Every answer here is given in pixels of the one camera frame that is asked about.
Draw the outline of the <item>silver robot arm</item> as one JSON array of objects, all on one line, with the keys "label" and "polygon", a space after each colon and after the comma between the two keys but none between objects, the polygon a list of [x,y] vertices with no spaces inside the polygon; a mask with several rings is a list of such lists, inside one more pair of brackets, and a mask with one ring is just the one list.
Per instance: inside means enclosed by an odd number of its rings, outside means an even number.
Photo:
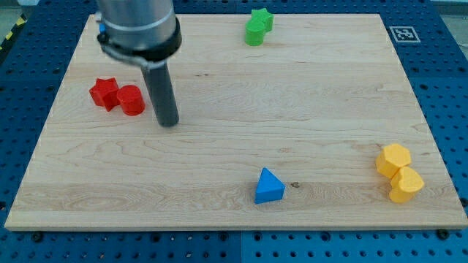
[{"label": "silver robot arm", "polygon": [[111,58],[146,66],[166,61],[182,43],[173,0],[97,0],[104,31],[97,41]]}]

